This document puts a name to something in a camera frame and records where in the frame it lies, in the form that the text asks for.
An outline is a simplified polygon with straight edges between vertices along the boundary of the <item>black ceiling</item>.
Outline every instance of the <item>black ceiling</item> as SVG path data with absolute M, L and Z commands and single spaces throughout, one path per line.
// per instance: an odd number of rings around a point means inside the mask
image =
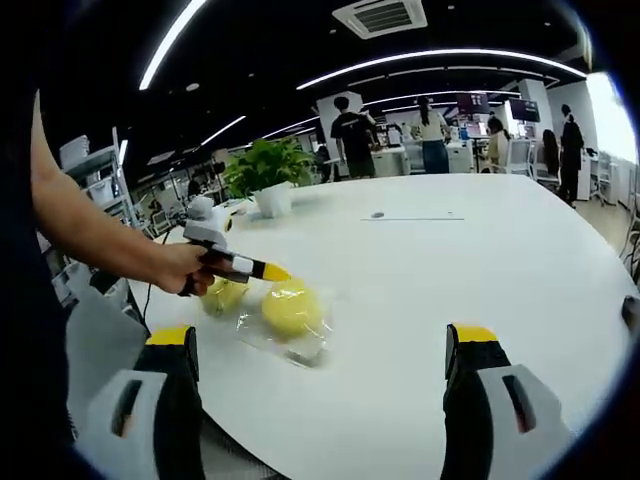
M 377 76 L 467 65 L 576 80 L 561 70 L 521 60 L 448 56 L 386 63 L 296 91 L 299 84 L 325 73 L 418 50 L 483 47 L 553 59 L 576 45 L 577 35 L 542 2 L 424 1 L 427 28 L 362 40 L 331 14 L 353 1 L 208 0 L 174 43 L 150 88 L 138 91 L 157 45 L 188 3 L 101 0 L 79 16 L 56 49 L 50 93 L 47 96 L 46 88 L 43 93 L 45 127 L 54 149 L 83 133 L 94 144 L 106 142 L 116 125 L 121 137 L 130 139 L 125 171 L 135 182 L 153 171 L 146 165 L 152 156 L 199 145 L 241 115 L 246 120 L 208 143 L 196 160 L 216 148 L 242 145 L 305 120 L 313 116 L 311 106 L 317 99 L 345 89 L 372 101 L 430 91 L 499 90 L 523 77 L 505 71 L 447 70 L 349 86 Z M 582 60 L 569 65 L 587 70 Z M 193 82 L 200 88 L 186 92 Z M 380 107 L 408 104 L 404 100 Z M 169 163 L 155 169 L 166 169 Z

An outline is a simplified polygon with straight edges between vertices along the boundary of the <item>white flower pot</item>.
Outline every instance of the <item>white flower pot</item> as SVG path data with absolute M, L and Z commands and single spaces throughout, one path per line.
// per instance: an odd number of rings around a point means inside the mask
M 263 217 L 276 218 L 291 212 L 291 184 L 280 183 L 273 187 L 254 192 L 258 208 Z

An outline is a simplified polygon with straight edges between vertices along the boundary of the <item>green plant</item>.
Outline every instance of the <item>green plant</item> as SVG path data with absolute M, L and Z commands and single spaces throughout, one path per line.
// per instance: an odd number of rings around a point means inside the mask
M 309 183 L 311 156 L 292 139 L 256 140 L 248 152 L 235 157 L 224 172 L 231 195 L 245 198 L 283 182 Z

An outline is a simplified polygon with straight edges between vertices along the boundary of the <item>air conditioner vent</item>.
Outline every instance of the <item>air conditioner vent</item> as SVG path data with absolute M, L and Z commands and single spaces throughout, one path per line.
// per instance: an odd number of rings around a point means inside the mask
M 421 0 L 365 0 L 333 12 L 363 39 L 427 26 Z

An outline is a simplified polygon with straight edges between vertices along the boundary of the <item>white shirt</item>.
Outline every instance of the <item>white shirt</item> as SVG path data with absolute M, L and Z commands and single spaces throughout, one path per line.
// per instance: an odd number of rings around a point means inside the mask
M 491 135 L 491 139 L 498 146 L 498 165 L 505 167 L 507 165 L 507 155 L 509 155 L 509 140 L 505 137 L 504 132 L 498 132 Z
M 414 117 L 413 125 L 420 128 L 420 136 L 423 142 L 444 140 L 442 129 L 447 126 L 447 122 L 442 114 L 435 110 L 429 110 L 429 125 L 422 124 L 420 113 Z

